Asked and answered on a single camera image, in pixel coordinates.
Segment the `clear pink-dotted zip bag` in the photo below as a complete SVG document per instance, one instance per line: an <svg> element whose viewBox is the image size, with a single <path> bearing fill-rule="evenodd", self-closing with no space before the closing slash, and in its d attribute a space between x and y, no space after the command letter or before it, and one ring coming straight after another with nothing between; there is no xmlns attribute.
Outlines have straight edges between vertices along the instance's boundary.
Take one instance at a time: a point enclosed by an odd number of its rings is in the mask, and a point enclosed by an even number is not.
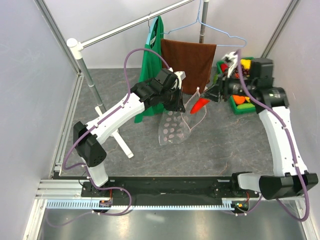
<svg viewBox="0 0 320 240"><path fill-rule="evenodd" d="M205 119L207 107L191 114L193 105L200 99L200 88L184 103L185 112L165 110L162 113L158 127L158 142L160 146L180 144L184 142Z"/></svg>

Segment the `red toy chili pepper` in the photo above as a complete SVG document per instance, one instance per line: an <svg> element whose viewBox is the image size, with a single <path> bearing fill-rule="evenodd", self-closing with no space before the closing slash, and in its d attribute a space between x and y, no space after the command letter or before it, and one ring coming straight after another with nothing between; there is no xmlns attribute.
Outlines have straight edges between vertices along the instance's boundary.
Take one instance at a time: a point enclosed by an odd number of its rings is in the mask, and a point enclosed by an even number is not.
<svg viewBox="0 0 320 240"><path fill-rule="evenodd" d="M190 114L196 114L210 102L207 98L200 97L190 110Z"/></svg>

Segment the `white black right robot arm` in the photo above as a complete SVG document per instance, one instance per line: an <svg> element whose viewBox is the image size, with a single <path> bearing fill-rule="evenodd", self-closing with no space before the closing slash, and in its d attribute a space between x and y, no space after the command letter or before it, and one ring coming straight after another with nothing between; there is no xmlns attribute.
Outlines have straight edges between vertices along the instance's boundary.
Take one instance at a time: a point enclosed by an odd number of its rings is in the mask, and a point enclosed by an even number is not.
<svg viewBox="0 0 320 240"><path fill-rule="evenodd" d="M201 98L207 103L226 101L233 95L249 97L264 126L273 160L273 175L234 173L234 181L229 184L230 193L240 197L251 190L261 193L267 200L306 197L319 179L316 173L309 172L299 153L286 92L273 85L273 61L254 58L248 75L242 76L236 56L226 55L223 60L227 64L226 70L201 94Z"/></svg>

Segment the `orange toy fruit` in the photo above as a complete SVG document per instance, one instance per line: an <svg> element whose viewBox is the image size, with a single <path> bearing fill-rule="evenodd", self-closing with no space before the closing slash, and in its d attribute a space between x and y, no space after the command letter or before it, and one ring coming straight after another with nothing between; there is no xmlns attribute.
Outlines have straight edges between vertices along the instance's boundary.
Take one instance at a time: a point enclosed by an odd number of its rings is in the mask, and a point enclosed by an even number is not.
<svg viewBox="0 0 320 240"><path fill-rule="evenodd" d="M241 105L246 102L246 98L240 95L232 95L233 101L236 105Z"/></svg>

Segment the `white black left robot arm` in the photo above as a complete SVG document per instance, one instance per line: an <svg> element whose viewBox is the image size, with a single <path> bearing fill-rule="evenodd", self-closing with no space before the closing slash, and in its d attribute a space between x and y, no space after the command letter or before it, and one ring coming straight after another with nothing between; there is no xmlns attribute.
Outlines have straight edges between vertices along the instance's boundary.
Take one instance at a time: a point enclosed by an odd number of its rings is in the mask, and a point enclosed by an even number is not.
<svg viewBox="0 0 320 240"><path fill-rule="evenodd" d="M101 116L83 124L73 126L75 150L86 164L94 182L92 191L99 197L110 191L109 177L104 167L107 153L103 143L128 120L145 110L162 104L164 109L184 113L182 82L184 71L173 72L162 68L156 77L136 83L130 93Z"/></svg>

